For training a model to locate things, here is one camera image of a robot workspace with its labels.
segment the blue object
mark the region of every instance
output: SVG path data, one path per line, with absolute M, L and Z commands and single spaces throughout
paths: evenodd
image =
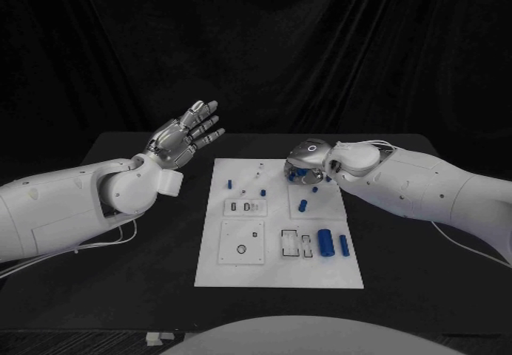
M 306 210 L 306 205 L 308 205 L 308 201 L 302 200 L 302 205 L 299 206 L 299 211 L 303 212 Z
M 321 254 L 324 257 L 334 256 L 334 236 L 329 229 L 318 231 L 318 245 L 321 246 Z
M 349 245 L 347 244 L 347 236 L 344 234 L 339 236 L 339 242 L 342 243 L 344 257 L 349 257 L 351 256 Z
M 308 169 L 298 169 L 298 176 L 306 176 Z

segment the blue cylinder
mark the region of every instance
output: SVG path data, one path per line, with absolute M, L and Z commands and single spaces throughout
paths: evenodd
M 308 201 L 302 200 L 302 205 L 299 206 L 299 211 L 303 212 L 306 210 L 306 205 L 308 205 Z
M 324 257 L 334 256 L 334 236 L 329 229 L 318 231 L 318 245 L 321 246 L 321 254 Z
M 339 243 L 342 244 L 344 257 L 349 257 L 349 245 L 347 244 L 347 236 L 344 234 L 339 236 Z
M 298 169 L 298 176 L 306 176 L 308 169 Z

